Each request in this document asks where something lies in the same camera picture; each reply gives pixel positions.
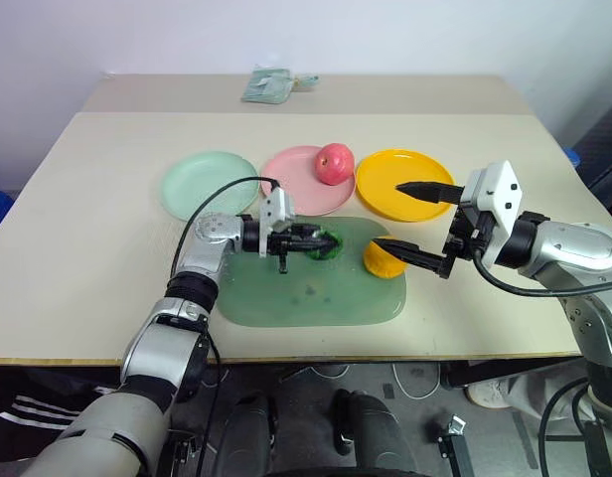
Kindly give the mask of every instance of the green cutting board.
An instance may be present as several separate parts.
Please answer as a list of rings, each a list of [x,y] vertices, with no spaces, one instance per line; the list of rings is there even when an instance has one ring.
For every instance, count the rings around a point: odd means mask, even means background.
[[[244,326],[370,325],[394,318],[405,304],[405,275],[391,280],[366,271],[363,253],[371,239],[387,230],[369,219],[300,218],[337,233],[340,253],[319,261],[288,253],[288,273],[278,258],[256,253],[229,255],[220,282],[218,308]]]

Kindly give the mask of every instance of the red apple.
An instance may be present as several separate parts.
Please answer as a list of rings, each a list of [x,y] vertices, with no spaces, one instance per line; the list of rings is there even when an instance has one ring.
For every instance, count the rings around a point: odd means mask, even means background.
[[[355,156],[345,144],[328,144],[315,156],[315,175],[329,186],[341,184],[355,171]]]

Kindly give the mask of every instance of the yellow fruit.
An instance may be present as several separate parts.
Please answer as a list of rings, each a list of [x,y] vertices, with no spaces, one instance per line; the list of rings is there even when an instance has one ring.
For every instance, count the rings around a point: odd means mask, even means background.
[[[393,239],[393,237],[386,236],[380,239]],[[379,278],[395,278],[405,272],[407,263],[390,255],[371,241],[364,250],[364,266],[367,271]]]

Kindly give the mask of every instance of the white wall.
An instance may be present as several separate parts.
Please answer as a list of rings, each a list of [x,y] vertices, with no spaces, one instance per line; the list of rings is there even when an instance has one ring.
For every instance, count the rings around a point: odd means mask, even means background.
[[[25,184],[103,72],[246,73],[272,58],[497,74],[572,142],[612,103],[612,0],[0,0],[0,187]]]

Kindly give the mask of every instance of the table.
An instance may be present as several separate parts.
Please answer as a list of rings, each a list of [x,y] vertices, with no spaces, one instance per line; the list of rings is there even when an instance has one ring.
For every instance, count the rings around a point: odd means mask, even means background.
[[[259,168],[297,144],[345,142],[357,158],[426,153],[458,184],[512,162],[523,210],[562,222],[612,219],[520,98],[494,77],[323,77],[278,106],[238,101],[245,76],[104,79],[0,228],[0,364],[117,365],[165,290],[183,224],[158,200],[172,164],[207,149]],[[453,210],[420,224],[379,218],[353,197],[337,216],[377,220],[439,252]],[[519,286],[536,286],[494,269]],[[228,363],[564,357],[578,353],[556,300],[493,288],[471,263],[449,280],[411,267],[407,303],[370,326],[249,328],[215,310]]]

